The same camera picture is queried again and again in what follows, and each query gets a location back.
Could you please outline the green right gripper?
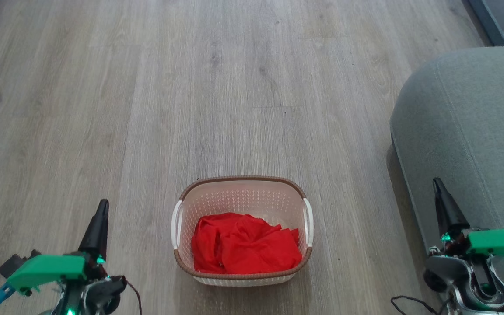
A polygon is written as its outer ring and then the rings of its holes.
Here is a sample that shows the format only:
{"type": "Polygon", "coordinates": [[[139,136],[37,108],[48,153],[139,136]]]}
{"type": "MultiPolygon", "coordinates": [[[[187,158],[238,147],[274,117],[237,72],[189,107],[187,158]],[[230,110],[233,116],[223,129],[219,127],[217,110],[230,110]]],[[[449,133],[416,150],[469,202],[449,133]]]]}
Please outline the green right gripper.
{"type": "Polygon", "coordinates": [[[504,258],[504,228],[470,229],[466,217],[439,177],[433,179],[434,201],[442,248],[431,247],[429,256],[472,259],[478,256],[504,258]]]}

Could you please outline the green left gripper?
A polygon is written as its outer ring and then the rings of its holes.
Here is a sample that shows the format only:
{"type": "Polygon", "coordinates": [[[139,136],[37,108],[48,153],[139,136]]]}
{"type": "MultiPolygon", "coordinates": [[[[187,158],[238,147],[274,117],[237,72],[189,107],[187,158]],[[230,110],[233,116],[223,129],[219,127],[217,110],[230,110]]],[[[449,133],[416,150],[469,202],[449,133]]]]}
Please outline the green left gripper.
{"type": "Polygon", "coordinates": [[[43,255],[32,250],[30,257],[12,255],[0,265],[0,275],[17,293],[30,296],[49,283],[90,284],[106,278],[109,201],[101,199],[90,220],[79,251],[64,255],[43,255]]]}

